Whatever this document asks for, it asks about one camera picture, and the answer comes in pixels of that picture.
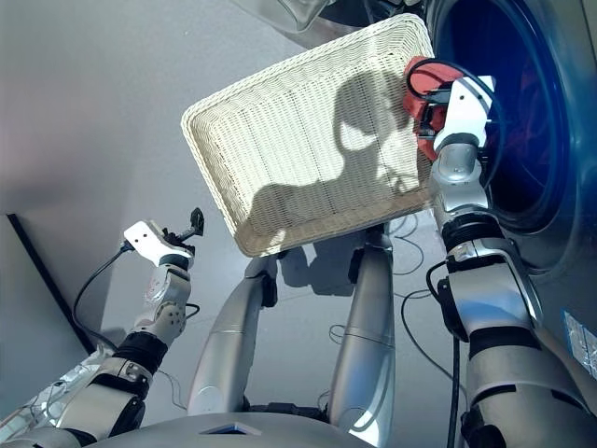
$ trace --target wall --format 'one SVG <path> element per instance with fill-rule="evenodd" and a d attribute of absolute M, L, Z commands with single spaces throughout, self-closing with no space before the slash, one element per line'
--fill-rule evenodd
<path fill-rule="evenodd" d="M 0 216 L 0 420 L 87 356 Z"/>

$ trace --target red towel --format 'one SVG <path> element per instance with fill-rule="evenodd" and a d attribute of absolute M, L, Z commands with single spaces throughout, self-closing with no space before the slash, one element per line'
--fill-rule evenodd
<path fill-rule="evenodd" d="M 415 65 L 418 61 L 426 59 L 423 56 L 416 56 L 412 58 L 409 65 L 405 69 L 405 75 L 410 71 L 410 68 Z M 412 83 L 412 88 L 420 93 L 427 93 L 434 89 L 437 89 L 445 82 L 454 81 L 455 79 L 462 76 L 458 70 L 455 70 L 451 67 L 443 65 L 441 63 L 428 63 L 423 65 L 420 68 L 417 68 L 412 76 L 410 77 L 410 82 Z M 403 106 L 409 114 L 411 114 L 415 119 L 421 121 L 423 110 L 425 107 L 425 101 L 420 100 L 419 98 L 415 97 L 410 91 L 407 91 L 407 94 L 404 96 Z M 436 106 L 434 107 L 433 117 L 431 119 L 431 127 L 435 131 L 439 131 L 443 128 L 444 123 L 446 121 L 446 106 Z M 415 133 L 418 133 L 418 126 L 415 129 Z M 418 146 L 419 149 L 423 152 L 425 156 L 429 159 L 434 161 L 437 158 L 436 152 L 433 149 L 433 140 L 427 140 L 424 138 L 418 139 Z"/>

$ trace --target white wicker basket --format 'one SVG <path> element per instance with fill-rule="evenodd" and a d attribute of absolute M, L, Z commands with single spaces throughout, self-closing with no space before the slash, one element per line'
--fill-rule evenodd
<path fill-rule="evenodd" d="M 182 127 L 230 232 L 250 257 L 426 205 L 428 161 L 402 107 L 403 72 L 432 56 L 400 15 L 277 63 L 187 110 Z"/>

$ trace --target silver robot leg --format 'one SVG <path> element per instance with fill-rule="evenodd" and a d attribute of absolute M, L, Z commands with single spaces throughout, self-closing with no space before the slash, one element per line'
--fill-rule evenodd
<path fill-rule="evenodd" d="M 332 425 L 378 447 L 388 440 L 394 413 L 391 247 L 381 230 L 368 232 L 328 404 Z"/>
<path fill-rule="evenodd" d="M 244 279 L 222 307 L 203 349 L 187 406 L 188 415 L 243 410 L 253 365 L 257 321 L 262 306 L 277 300 L 276 258 L 253 259 Z"/>

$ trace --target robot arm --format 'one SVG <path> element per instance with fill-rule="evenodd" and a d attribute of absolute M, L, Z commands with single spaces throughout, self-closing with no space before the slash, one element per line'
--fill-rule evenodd
<path fill-rule="evenodd" d="M 195 249 L 183 241 L 202 234 L 202 215 L 191 215 L 190 231 L 176 236 L 162 233 L 153 221 L 127 229 L 127 241 L 156 265 L 146 292 L 146 309 L 133 329 L 69 402 L 57 428 L 41 428 L 10 441 L 7 447 L 80 447 L 137 429 L 145 414 L 144 399 L 176 337 L 186 324 L 190 276 Z"/>
<path fill-rule="evenodd" d="M 595 446 L 597 420 L 535 336 L 540 302 L 479 181 L 490 104 L 470 78 L 454 81 L 429 186 L 448 252 L 438 301 L 448 330 L 470 343 L 463 436 L 471 448 Z"/>

